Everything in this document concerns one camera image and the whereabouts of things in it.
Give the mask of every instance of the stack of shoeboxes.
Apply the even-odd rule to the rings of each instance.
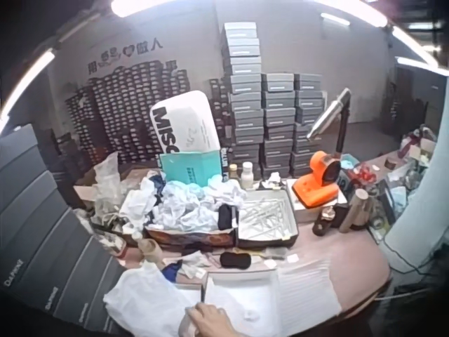
[[[290,174],[294,178],[311,172],[310,159],[320,148],[320,137],[308,141],[306,135],[324,110],[321,75],[295,74],[295,92],[296,118],[290,162]]]
[[[243,162],[252,162],[255,179],[260,179],[259,153],[264,139],[264,119],[261,103],[262,61],[255,22],[225,23],[222,30],[222,55],[223,84],[227,90],[228,111],[233,123],[230,162],[237,164],[239,174]]]
[[[260,151],[262,173],[266,179],[273,172],[279,172],[282,178],[287,178],[290,174],[296,113],[294,74],[263,74],[262,90],[265,127]]]

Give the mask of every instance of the white bottle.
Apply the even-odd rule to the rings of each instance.
[[[253,163],[245,161],[243,163],[243,172],[240,177],[240,186],[244,190],[253,188],[254,186],[254,174],[253,174]]]

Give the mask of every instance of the floor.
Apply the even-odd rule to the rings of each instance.
[[[333,124],[321,137],[323,151],[333,153],[337,144],[338,124]],[[348,125],[343,153],[350,153],[359,161],[365,161],[398,148],[397,141],[383,134],[379,123],[372,121]]]

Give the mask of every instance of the cable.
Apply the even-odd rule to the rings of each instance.
[[[423,267],[425,267],[426,265],[428,265],[430,262],[432,262],[433,261],[433,258],[430,258],[426,263],[424,263],[424,264],[422,264],[421,266],[419,266],[419,267],[415,267],[414,265],[412,265],[410,262],[408,262],[399,252],[397,252],[397,251],[395,251],[394,249],[392,249],[389,245],[388,245],[388,243],[385,241],[385,237],[386,237],[386,235],[382,238],[382,241],[381,242],[383,242],[384,244],[385,244],[385,246],[392,252],[392,253],[395,253],[406,265],[408,265],[409,267],[411,267],[413,270],[410,270],[410,271],[408,271],[408,272],[401,272],[400,270],[397,270],[397,269],[395,269],[395,268],[393,268],[392,266],[390,266],[390,268],[392,269],[392,270],[394,270],[395,272],[398,272],[399,274],[402,274],[402,275],[406,275],[406,274],[410,274],[410,273],[412,273],[412,272],[416,272],[418,275],[421,275],[421,276],[431,276],[431,277],[438,277],[438,275],[433,275],[433,274],[429,274],[429,273],[426,273],[426,272],[420,272],[420,268],[423,268]]]
[[[402,297],[413,296],[413,295],[416,295],[418,293],[425,293],[425,292],[428,292],[429,290],[430,289],[421,289],[421,290],[412,291],[410,293],[401,293],[399,295],[377,297],[374,300],[393,300],[395,298],[402,298]]]

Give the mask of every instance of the bottle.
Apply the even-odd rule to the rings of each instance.
[[[248,190],[254,186],[253,163],[249,161],[243,163],[240,185],[244,190]]]
[[[239,174],[237,173],[237,165],[229,165],[229,179],[239,180]]]

